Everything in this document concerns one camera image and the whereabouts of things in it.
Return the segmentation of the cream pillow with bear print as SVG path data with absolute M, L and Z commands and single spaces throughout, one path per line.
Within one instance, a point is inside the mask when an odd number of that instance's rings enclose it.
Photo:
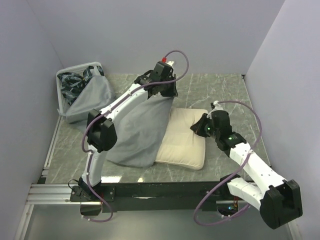
M 206 139 L 196 135 L 191 126 L 207 113 L 205 109 L 173 107 L 155 162 L 201 170 L 205 163 Z

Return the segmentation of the grey pillowcase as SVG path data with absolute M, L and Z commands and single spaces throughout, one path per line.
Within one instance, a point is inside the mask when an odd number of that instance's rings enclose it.
M 115 100 L 115 91 L 107 78 L 96 75 L 63 116 L 84 132 L 89 111 L 101 110 Z M 127 167 L 152 166 L 167 129 L 173 100 L 152 96 L 122 118 L 115 127 L 117 142 L 106 153 L 106 160 Z

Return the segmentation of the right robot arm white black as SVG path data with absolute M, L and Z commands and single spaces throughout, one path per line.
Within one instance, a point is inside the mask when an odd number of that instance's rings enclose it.
M 213 137 L 218 148 L 253 180 L 253 183 L 249 183 L 236 172 L 226 176 L 207 192 L 196 207 L 197 210 L 219 189 L 222 198 L 230 200 L 233 196 L 239 197 L 255 207 L 266 225 L 273 230 L 302 216 L 298 183 L 276 173 L 239 133 L 232 130 L 227 111 L 204 113 L 190 129 L 200 137 Z

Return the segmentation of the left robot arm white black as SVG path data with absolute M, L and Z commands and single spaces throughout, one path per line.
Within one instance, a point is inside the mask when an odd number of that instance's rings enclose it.
M 104 158 L 118 140 L 116 126 L 121 119 L 154 95 L 176 97 L 177 80 L 173 66 L 163 57 L 154 69 L 138 76 L 117 100 L 101 110 L 92 109 L 89 112 L 81 140 L 81 149 L 87 153 L 87 160 L 78 183 L 82 188 L 82 195 L 88 201 L 94 201 L 100 195 L 98 185 L 101 184 Z

